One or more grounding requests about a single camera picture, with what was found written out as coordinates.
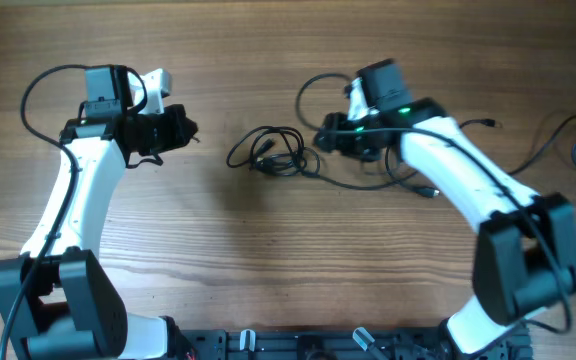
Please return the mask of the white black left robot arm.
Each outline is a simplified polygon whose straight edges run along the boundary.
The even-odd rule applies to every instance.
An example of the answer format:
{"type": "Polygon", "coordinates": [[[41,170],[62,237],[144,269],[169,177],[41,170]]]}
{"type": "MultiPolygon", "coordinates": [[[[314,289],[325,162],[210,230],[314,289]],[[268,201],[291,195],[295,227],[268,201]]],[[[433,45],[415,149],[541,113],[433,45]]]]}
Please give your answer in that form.
{"type": "Polygon", "coordinates": [[[44,213],[18,256],[0,260],[0,358],[193,359],[168,316],[127,311],[99,261],[112,195],[131,156],[162,164],[198,127],[165,105],[171,75],[124,65],[87,66],[87,96],[54,145],[61,164],[44,213]]]}

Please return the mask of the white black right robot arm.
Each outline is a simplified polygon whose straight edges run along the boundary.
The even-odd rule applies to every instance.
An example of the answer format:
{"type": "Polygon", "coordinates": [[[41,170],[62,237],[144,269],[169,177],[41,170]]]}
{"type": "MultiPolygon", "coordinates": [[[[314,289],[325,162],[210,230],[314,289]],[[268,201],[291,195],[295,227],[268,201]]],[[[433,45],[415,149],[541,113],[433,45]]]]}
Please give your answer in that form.
{"type": "Polygon", "coordinates": [[[375,161],[379,151],[430,180],[477,235],[473,296],[442,325],[461,359],[488,355],[555,304],[572,327],[576,294],[576,215],[560,193],[542,196],[480,151],[436,100],[415,99],[392,59],[357,71],[349,110],[326,116],[314,142],[326,152],[375,161]]]}

